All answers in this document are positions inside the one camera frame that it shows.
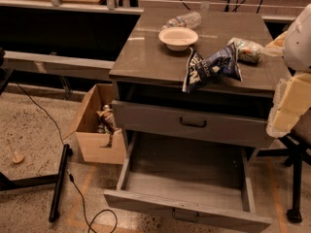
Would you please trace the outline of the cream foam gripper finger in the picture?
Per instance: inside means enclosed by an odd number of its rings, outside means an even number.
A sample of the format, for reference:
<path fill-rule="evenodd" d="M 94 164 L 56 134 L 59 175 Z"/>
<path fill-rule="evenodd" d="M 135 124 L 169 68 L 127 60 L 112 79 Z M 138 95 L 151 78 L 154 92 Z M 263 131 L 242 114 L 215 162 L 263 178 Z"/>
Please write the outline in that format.
<path fill-rule="evenodd" d="M 296 73 L 280 81 L 279 111 L 290 115 L 304 115 L 311 107 L 311 74 Z"/>
<path fill-rule="evenodd" d="M 273 138 L 281 138 L 294 128 L 299 116 L 272 109 L 268 117 L 266 133 Z"/>

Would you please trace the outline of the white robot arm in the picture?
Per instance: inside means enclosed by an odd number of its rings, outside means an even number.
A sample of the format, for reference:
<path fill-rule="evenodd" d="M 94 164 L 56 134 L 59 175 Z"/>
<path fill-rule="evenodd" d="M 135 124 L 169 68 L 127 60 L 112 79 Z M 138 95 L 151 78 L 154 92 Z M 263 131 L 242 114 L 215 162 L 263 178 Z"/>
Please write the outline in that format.
<path fill-rule="evenodd" d="M 294 70 L 288 80 L 276 86 L 266 132 L 280 138 L 287 135 L 311 107 L 311 5 L 289 29 L 263 49 L 270 56 L 283 56 L 287 67 Z"/>

